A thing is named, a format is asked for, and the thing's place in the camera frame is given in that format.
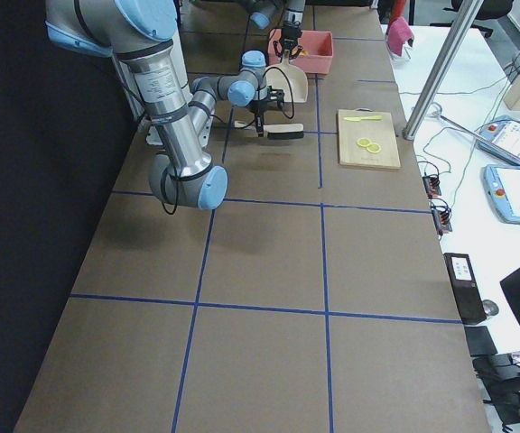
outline white desk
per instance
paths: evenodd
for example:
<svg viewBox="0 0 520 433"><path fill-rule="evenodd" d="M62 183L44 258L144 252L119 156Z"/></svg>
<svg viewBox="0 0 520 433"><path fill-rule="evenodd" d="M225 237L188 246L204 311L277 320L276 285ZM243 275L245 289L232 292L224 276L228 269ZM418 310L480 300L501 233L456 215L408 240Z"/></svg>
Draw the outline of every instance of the white desk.
<svg viewBox="0 0 520 433"><path fill-rule="evenodd" d="M409 116L418 95L423 89L434 61L449 29L413 27L414 44L410 60L393 60L395 79L400 88L404 112ZM440 93L470 92L489 86L505 76L487 43L477 30L470 30L453 61ZM502 79L488 89L470 95L438 95L435 98L443 107L443 114L468 129L475 130L490 120L490 110L497 96L507 85ZM497 116L511 115L520 120L520 112L509 111L499 105ZM442 120L426 118L414 140L417 154L427 156L441 171L446 163L423 153L423 146L443 127ZM441 175L442 197L453 204L453 193L460 183L463 168L469 158L474 140L467 134L446 130L432 140L428 150L450 163L451 173ZM483 188L481 171L490 163L502 163L482 152L474 151L453 206L451 225L453 232L441 240L444 253L467 253L473 265L482 299L491 299L500 313L482 325L487 325L500 354L520 350L520 327L508 306L499 282L520 267L520 226L502 223L488 204ZM493 431L501 431L495 421L496 413L489 408L487 414Z"/></svg>

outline lemon slice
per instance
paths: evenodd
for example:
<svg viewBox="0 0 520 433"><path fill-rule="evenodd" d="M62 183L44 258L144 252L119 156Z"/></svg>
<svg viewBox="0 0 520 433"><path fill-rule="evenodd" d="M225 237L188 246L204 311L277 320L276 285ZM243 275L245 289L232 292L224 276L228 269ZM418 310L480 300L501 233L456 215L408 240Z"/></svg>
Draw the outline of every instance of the lemon slice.
<svg viewBox="0 0 520 433"><path fill-rule="evenodd" d="M367 150L371 153L379 153L381 150L380 144L378 143L369 143L367 146Z"/></svg>
<svg viewBox="0 0 520 433"><path fill-rule="evenodd" d="M368 147L370 145L370 140L368 140L367 138L359 138L357 140L357 145L359 147Z"/></svg>

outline wooden cutting board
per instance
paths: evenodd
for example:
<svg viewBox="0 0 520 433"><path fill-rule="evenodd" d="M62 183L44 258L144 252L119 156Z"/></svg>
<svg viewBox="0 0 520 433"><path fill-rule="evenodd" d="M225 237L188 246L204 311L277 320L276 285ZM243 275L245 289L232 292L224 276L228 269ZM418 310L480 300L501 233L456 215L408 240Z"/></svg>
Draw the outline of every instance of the wooden cutting board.
<svg viewBox="0 0 520 433"><path fill-rule="evenodd" d="M345 117L368 117L381 115L382 120L351 122ZM400 169L401 162L396 146L393 117L390 113L355 110L339 110L339 162L340 165L368 167L373 169ZM367 138L378 143L379 153L371 153L359 147L357 140Z"/></svg>

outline pink bin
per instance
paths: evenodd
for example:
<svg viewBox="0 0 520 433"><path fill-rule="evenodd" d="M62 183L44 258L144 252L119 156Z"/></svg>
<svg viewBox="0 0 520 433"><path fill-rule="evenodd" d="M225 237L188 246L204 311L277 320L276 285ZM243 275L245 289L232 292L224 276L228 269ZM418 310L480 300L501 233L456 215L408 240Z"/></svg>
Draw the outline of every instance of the pink bin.
<svg viewBox="0 0 520 433"><path fill-rule="evenodd" d="M268 63L270 65L280 63L280 59L274 52L274 41L278 41L279 39L280 29L276 29L268 43ZM298 40L298 43L304 48L307 55L300 55L290 63L302 69L304 72L328 74L332 58L334 57L332 33L302 30L302 37Z"/></svg>

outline black wall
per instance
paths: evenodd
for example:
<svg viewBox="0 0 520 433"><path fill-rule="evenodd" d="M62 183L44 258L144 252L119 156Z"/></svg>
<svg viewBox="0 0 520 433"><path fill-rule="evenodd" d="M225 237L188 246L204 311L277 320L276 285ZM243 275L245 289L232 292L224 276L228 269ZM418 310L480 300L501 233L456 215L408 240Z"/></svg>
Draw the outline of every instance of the black wall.
<svg viewBox="0 0 520 433"><path fill-rule="evenodd" d="M45 2L0 0L0 432L10 432L134 130L109 60L47 40Z"/></svg>

